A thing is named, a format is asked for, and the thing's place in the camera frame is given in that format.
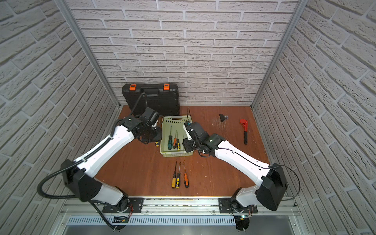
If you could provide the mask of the small orange screwdriver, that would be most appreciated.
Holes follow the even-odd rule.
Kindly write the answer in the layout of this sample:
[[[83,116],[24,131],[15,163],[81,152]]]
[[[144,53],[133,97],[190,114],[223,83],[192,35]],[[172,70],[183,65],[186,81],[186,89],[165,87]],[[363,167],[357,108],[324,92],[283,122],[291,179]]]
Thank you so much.
[[[177,131],[175,131],[175,137],[173,141],[173,149],[176,149],[176,148],[177,148]]]

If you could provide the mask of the green black screwdriver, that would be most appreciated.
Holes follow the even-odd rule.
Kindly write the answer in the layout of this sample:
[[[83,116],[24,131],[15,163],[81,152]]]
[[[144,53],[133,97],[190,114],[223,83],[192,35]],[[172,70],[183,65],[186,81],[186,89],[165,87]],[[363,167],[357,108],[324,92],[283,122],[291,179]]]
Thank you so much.
[[[168,150],[172,150],[173,149],[173,140],[172,140],[173,136],[172,136],[172,126],[170,127],[170,134],[168,136],[168,142],[167,142],[167,147],[168,147]]]

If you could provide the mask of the orange handle screwdriver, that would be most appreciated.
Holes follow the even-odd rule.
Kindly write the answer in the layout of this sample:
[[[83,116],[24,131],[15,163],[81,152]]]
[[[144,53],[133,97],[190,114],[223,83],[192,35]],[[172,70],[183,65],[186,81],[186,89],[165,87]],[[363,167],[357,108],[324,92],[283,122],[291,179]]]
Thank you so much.
[[[183,166],[184,166],[184,185],[185,185],[185,188],[188,188],[190,186],[190,184],[189,184],[188,174],[187,174],[187,171],[186,171],[185,162],[183,162]]]

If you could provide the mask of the yellow handle black screwdriver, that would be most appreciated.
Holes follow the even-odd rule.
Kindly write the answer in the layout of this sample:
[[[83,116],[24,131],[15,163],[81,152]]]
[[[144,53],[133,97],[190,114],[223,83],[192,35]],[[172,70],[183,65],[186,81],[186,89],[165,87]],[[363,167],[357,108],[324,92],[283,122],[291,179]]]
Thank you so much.
[[[174,169],[172,183],[171,183],[171,187],[173,189],[175,189],[175,187],[176,187],[176,166],[177,166],[177,162],[175,163],[175,169]]]

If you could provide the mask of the black yellow button screwdriver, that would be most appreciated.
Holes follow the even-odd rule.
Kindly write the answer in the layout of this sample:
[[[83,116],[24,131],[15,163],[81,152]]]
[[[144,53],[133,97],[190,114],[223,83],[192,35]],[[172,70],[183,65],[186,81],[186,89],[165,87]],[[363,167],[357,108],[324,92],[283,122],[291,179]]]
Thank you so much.
[[[178,169],[177,178],[176,178],[176,185],[175,185],[175,187],[177,189],[180,187],[180,178],[181,178],[180,167],[181,167],[181,163],[179,163],[179,169]]]

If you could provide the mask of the black yellow short screwdriver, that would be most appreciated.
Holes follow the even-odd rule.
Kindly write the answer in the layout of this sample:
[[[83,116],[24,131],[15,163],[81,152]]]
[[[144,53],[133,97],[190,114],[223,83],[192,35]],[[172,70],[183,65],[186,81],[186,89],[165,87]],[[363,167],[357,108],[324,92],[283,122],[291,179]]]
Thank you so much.
[[[176,131],[176,148],[177,148],[177,151],[180,151],[180,149],[181,149],[177,131]]]

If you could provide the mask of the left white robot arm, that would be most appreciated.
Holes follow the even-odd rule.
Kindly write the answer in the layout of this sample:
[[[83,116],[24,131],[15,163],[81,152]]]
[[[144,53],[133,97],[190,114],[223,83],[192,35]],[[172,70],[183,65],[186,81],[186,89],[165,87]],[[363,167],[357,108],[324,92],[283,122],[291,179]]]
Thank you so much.
[[[128,195],[122,190],[105,184],[95,176],[119,150],[139,140],[143,144],[161,140],[162,130],[156,123],[160,114],[147,107],[141,115],[129,115],[115,122],[111,134],[93,149],[74,161],[61,165],[65,185],[82,202],[100,202],[114,206],[118,212],[129,207]]]

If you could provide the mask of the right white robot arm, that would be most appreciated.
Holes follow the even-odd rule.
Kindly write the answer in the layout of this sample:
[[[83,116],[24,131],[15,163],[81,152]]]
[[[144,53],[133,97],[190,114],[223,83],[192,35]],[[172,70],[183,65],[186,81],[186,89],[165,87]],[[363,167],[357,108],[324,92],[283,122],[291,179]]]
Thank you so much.
[[[197,122],[186,121],[184,129],[187,138],[183,146],[187,152],[197,150],[200,156],[213,156],[232,165],[255,185],[239,188],[231,197],[231,210],[242,212],[250,205],[261,204],[265,208],[276,211],[288,188],[284,170],[281,165],[260,162],[240,151],[223,137],[209,135]]]

